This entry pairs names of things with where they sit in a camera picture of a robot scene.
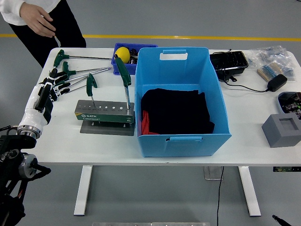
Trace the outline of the person's right hand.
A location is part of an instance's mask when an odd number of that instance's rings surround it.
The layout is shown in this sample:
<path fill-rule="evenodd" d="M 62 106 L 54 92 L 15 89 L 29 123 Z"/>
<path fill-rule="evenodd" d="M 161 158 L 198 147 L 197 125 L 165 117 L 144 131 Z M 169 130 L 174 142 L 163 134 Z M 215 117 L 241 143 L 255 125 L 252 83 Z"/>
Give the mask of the person's right hand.
<path fill-rule="evenodd" d="M 53 18 L 42 7 L 24 2 L 19 15 L 36 34 L 49 38 L 55 36 L 56 28 L 51 24 Z"/>

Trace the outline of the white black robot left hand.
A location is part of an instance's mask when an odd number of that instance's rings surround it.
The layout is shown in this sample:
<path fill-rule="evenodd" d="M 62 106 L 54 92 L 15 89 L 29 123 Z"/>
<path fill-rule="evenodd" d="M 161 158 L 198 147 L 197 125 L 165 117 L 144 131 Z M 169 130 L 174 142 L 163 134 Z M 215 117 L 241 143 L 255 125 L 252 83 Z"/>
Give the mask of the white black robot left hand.
<path fill-rule="evenodd" d="M 32 90 L 25 107 L 24 116 L 17 127 L 19 135 L 28 135 L 39 138 L 43 127 L 51 120 L 53 102 L 57 100 L 54 85 L 65 79 L 65 72 L 58 72 L 56 68 L 49 72 L 42 82 L 38 83 Z"/>

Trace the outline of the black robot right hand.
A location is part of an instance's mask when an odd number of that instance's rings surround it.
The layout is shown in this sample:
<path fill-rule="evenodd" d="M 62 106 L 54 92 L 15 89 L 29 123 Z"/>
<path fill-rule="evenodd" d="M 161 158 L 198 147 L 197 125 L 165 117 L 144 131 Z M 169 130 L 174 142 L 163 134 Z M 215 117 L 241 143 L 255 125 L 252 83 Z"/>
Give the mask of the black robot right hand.
<path fill-rule="evenodd" d="M 281 219 L 280 217 L 276 216 L 276 215 L 272 215 L 273 219 L 278 222 L 281 226 L 292 226 L 291 224 L 289 224 L 288 222 L 286 222 L 285 220 Z"/>

